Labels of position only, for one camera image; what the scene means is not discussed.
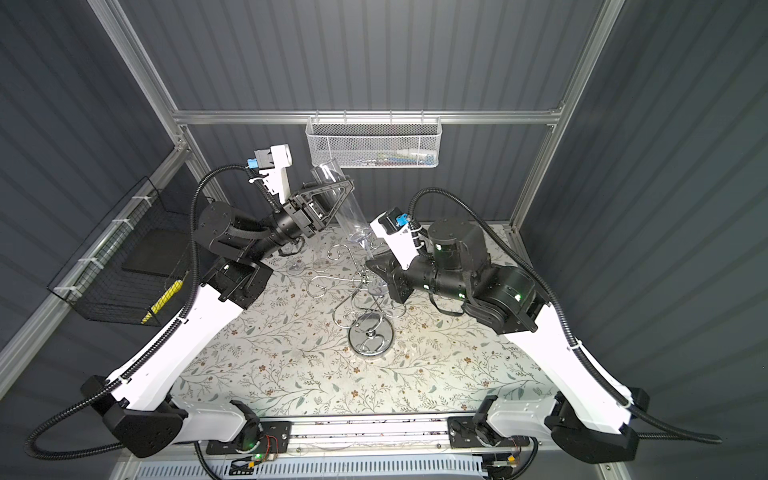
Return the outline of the glass pink sticker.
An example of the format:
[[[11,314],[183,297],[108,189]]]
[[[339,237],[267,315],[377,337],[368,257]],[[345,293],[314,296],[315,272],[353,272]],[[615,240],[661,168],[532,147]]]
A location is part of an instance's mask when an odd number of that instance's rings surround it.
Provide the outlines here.
[[[315,165],[312,169],[312,175],[319,184],[333,184],[350,180],[350,177],[343,172],[334,159]],[[370,250],[372,248],[372,230],[353,192],[347,194],[336,212],[335,219],[348,242],[356,244],[362,249]]]

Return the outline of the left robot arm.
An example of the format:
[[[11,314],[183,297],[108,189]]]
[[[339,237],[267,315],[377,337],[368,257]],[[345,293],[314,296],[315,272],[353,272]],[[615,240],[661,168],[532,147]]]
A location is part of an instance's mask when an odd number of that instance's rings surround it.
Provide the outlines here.
[[[83,385],[86,395],[115,386],[94,408],[119,447],[146,458],[178,443],[218,441],[245,451],[257,445],[259,417],[243,402],[182,401],[170,391],[208,343],[265,291],[273,270],[264,259],[324,230],[353,190],[350,179],[312,185],[261,220],[226,202],[205,208],[193,240],[218,259],[205,275],[194,277],[192,305],[130,361]]]

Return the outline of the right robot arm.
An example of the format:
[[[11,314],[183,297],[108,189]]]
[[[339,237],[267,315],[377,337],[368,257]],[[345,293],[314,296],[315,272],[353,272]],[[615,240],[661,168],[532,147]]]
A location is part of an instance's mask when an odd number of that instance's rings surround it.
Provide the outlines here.
[[[392,300],[403,304],[421,290],[460,301],[462,313],[521,349],[555,385],[535,401],[487,396],[473,417],[482,444],[529,437],[589,464],[635,459],[640,436],[630,412],[579,362],[580,348],[566,340],[550,294],[520,266],[492,262],[480,226],[443,219],[423,227],[394,208],[370,227],[388,250],[366,265]]]

